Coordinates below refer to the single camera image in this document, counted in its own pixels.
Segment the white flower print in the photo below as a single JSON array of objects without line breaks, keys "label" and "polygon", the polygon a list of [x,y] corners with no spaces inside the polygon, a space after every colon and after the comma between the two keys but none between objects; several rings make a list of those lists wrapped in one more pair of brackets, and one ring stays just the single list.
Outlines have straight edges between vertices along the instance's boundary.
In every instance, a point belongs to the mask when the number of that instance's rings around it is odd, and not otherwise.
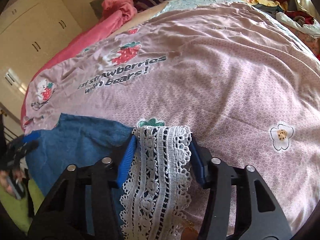
[{"label": "white flower print", "polygon": [[294,127],[278,123],[276,127],[270,128],[269,132],[276,151],[281,152],[289,149],[290,138],[294,134]]}]

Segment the strawberry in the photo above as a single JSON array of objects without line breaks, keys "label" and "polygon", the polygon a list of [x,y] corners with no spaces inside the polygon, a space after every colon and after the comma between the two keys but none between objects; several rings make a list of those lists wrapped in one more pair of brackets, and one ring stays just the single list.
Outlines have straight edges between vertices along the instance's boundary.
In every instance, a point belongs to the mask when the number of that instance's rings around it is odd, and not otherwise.
[{"label": "strawberry", "polygon": [[49,98],[51,97],[51,88],[45,88],[44,92],[41,92],[41,95],[43,96],[43,101],[47,101],[49,100]]},{"label": "strawberry", "polygon": [[119,57],[113,58],[112,63],[116,63],[116,66],[122,63],[128,62],[130,59],[133,59],[138,51],[141,49],[139,42],[128,43],[120,48],[117,52],[121,54]]},{"label": "strawberry", "polygon": [[129,34],[135,34],[137,33],[138,29],[131,29],[131,30],[128,30],[128,33]]}]

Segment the cabinet door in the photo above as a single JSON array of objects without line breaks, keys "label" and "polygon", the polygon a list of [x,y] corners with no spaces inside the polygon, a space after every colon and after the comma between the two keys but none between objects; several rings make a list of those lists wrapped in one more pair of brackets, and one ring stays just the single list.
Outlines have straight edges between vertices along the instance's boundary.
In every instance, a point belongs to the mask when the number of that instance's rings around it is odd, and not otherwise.
[{"label": "cabinet door", "polygon": [[54,55],[47,32],[48,19],[41,4],[20,16],[0,35],[1,67],[12,68],[28,84],[33,75]]},{"label": "cabinet door", "polygon": [[43,0],[17,0],[15,3],[10,5],[0,15],[0,33],[22,14],[42,1]]},{"label": "cabinet door", "polygon": [[45,0],[44,10],[55,28],[59,32],[60,50],[66,47],[73,38],[82,32],[62,0]]},{"label": "cabinet door", "polygon": [[20,111],[24,95],[10,88],[3,76],[0,78],[0,102],[17,118],[20,119]]}]

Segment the strawberry print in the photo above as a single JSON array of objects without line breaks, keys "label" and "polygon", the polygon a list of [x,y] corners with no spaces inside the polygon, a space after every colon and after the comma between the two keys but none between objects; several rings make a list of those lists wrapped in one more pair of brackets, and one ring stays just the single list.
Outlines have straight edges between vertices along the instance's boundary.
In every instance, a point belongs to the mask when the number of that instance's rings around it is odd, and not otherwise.
[{"label": "strawberry print", "polygon": [[128,33],[129,34],[135,34],[138,32],[138,29],[131,29],[131,30],[128,30]]},{"label": "strawberry print", "polygon": [[28,124],[30,124],[31,122],[33,121],[33,118],[30,118],[30,119],[27,119],[26,121],[25,121],[25,123],[23,124],[23,127],[26,127]]},{"label": "strawberry print", "polygon": [[41,92],[41,95],[43,97],[43,101],[47,101],[51,97],[51,95],[52,95],[52,87],[53,87],[53,83],[48,83],[48,85],[44,89],[44,91]]},{"label": "strawberry print", "polygon": [[115,66],[126,63],[129,60],[133,59],[141,49],[139,42],[128,43],[120,48],[117,54],[120,54],[119,57],[113,58],[112,63],[115,63]]}]

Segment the light blue fabric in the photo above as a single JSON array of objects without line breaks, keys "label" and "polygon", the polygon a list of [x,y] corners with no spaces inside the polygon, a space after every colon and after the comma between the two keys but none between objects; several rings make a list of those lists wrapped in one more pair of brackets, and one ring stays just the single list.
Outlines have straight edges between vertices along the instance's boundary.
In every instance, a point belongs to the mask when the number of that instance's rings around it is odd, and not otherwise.
[{"label": "light blue fabric", "polygon": [[[26,156],[26,161],[31,177],[46,196],[68,165],[94,165],[109,156],[113,147],[121,146],[130,136],[132,128],[106,119],[61,114],[55,128],[36,132],[40,134],[39,147]],[[90,188],[87,187],[87,222],[92,233],[89,193]],[[112,193],[119,214],[123,210],[119,199],[124,192],[121,188],[112,190]]]},{"label": "light blue fabric", "polygon": [[[223,3],[223,4],[232,4],[232,3],[243,3],[248,5],[246,2],[242,0],[170,0],[169,3],[166,5],[166,7],[158,12],[154,17],[157,17],[165,12],[170,12],[173,10],[191,10],[195,9],[199,6],[209,6],[215,3]],[[293,38],[296,41],[296,44],[294,44],[298,49],[302,50],[303,52],[306,52],[313,57],[314,54],[311,52],[311,50],[296,36],[294,35],[287,27],[283,26],[280,22],[273,19],[270,15],[268,15],[265,12],[262,12],[261,10],[251,6],[250,8],[258,11],[259,13],[263,14],[265,17],[268,18],[273,24],[274,27],[280,29],[282,32],[284,32],[289,37]]]},{"label": "light blue fabric", "polygon": [[231,4],[234,2],[247,4],[241,0],[169,0],[166,7],[162,11],[158,12],[154,17],[173,10],[191,10],[199,6],[207,6],[215,3]]}]

